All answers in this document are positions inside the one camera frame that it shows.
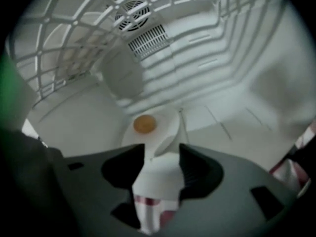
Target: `white wall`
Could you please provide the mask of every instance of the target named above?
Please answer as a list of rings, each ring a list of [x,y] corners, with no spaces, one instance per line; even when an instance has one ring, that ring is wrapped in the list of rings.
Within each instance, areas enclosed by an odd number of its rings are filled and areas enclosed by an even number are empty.
[[[59,148],[66,157],[119,147],[127,125],[127,116],[116,106],[107,88],[91,78],[86,80],[94,83],[61,101],[72,87],[88,83],[83,79],[77,85],[70,84],[52,94],[60,98],[58,104],[49,105],[52,101],[48,97],[30,113],[30,121],[42,140]]]
[[[289,6],[280,13],[282,1],[255,0],[252,7],[248,2],[237,15],[232,9],[230,17],[219,21],[216,7],[199,11],[193,6],[195,13],[180,18],[170,12],[173,20],[164,11],[161,23],[174,39],[169,47],[135,62],[122,42],[118,54],[111,59],[106,57],[100,70],[104,78],[118,85],[119,90],[110,84],[109,87],[117,104],[132,115],[165,103],[177,107],[203,104],[241,81],[245,88],[251,87],[260,71],[269,69],[275,57],[286,54],[292,59],[292,54],[300,56],[295,58],[296,65],[287,61],[288,73],[293,77],[298,66],[313,59],[304,54],[310,46],[301,41],[301,26],[296,22],[299,18],[292,15]],[[298,46],[303,51],[298,53]],[[259,64],[258,56],[264,55],[264,48],[272,55],[260,59]]]
[[[252,42],[262,8],[248,19],[238,16],[232,45],[236,70],[229,87],[204,97],[188,98],[184,119],[189,143],[247,158],[270,170],[294,145],[316,115],[316,58],[312,38],[293,7],[278,16],[280,4],[265,13],[261,31]],[[264,50],[273,23],[279,25]],[[229,20],[232,27],[234,19]]]

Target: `white surface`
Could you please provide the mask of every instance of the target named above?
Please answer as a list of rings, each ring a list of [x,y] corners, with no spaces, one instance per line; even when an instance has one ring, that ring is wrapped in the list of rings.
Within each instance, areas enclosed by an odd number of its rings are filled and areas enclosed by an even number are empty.
[[[216,123],[206,106],[196,106],[183,110],[184,123],[188,132],[208,127]]]
[[[219,119],[209,126],[196,126],[194,130],[188,131],[189,144],[248,159],[269,171],[304,131],[297,129],[296,134],[283,134],[260,123],[247,109],[234,114],[233,106],[227,108],[232,110],[228,118]],[[185,120],[196,119],[193,111],[190,110],[189,116],[184,112]],[[209,113],[198,119],[204,119],[205,123],[208,119],[213,121]]]
[[[148,134],[141,134],[134,130],[133,121],[130,123],[122,139],[122,146],[145,144],[145,159],[159,156],[176,137],[180,118],[172,107],[156,107],[145,111],[141,115],[152,115],[156,119],[156,128]]]
[[[28,119],[26,119],[24,124],[23,124],[22,132],[25,135],[30,136],[30,137],[35,138],[35,139],[37,139],[39,137],[38,133],[34,130],[33,126],[31,125],[31,123],[29,122]]]
[[[79,97],[84,94],[87,90],[96,87],[97,81],[95,78],[86,77],[81,80],[75,81],[69,84],[67,87],[63,87],[58,91],[58,94],[49,95],[45,101],[39,102],[34,106],[28,116],[30,123],[35,127],[42,119],[45,118],[50,112],[58,109],[60,105],[72,97]]]
[[[54,95],[36,106],[32,113],[35,119],[30,120],[48,146],[59,148],[65,157],[120,147],[128,117],[115,105],[106,88],[94,85],[64,102],[49,105],[54,103]]]
[[[133,193],[146,198],[177,201],[183,187],[179,154],[167,152],[144,162],[133,184]]]

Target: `gray plastic part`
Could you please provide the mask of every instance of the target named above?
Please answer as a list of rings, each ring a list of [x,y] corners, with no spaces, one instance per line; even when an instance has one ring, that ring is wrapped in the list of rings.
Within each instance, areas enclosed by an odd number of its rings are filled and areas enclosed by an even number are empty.
[[[189,148],[218,161],[224,169],[224,178],[206,198],[182,201],[173,219],[153,236],[261,236],[294,203],[295,194],[256,164],[205,148]],[[144,236],[110,215],[126,200],[128,190],[114,188],[101,173],[106,159],[126,150],[128,147],[68,159],[56,152],[54,170],[78,220],[82,236]],[[73,162],[81,162],[84,167],[71,171],[67,165]],[[283,211],[269,221],[250,192],[260,186],[267,187],[284,205]]]

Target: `fan grille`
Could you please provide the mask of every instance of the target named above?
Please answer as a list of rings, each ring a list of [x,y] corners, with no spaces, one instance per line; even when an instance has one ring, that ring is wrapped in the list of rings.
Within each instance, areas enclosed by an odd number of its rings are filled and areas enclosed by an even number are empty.
[[[127,2],[124,6],[123,6],[123,9],[127,12],[139,5],[141,5],[143,2],[141,1],[130,1],[130,2]],[[145,8],[142,8],[140,9],[139,11],[135,12],[132,17],[136,20],[138,19],[139,17],[145,15],[146,13],[149,12],[149,8],[148,7],[145,7]],[[117,13],[115,15],[115,20],[119,20],[120,18],[122,17],[122,14],[120,13]],[[144,19],[144,20],[141,20],[139,21],[137,24],[133,25],[130,29],[128,29],[127,31],[128,32],[131,32],[131,31],[135,31],[139,28],[141,28],[146,22],[147,22],[148,18]],[[120,23],[119,25],[119,29],[120,30],[123,30],[127,25],[129,25],[131,22],[129,20],[124,20],[122,23]]]

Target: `wire rack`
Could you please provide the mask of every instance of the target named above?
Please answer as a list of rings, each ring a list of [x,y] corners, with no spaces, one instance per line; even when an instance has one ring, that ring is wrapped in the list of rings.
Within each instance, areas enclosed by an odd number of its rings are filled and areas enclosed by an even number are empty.
[[[134,49],[139,59],[164,48],[169,44],[164,33],[164,42],[157,46],[141,44],[139,37],[131,39],[131,35],[128,43],[126,34],[139,36],[148,19],[158,18],[174,5],[199,1],[217,7],[219,17],[227,19],[240,12],[243,0],[35,0],[8,37],[8,51],[22,77],[38,93],[38,103],[88,75],[118,41]]]

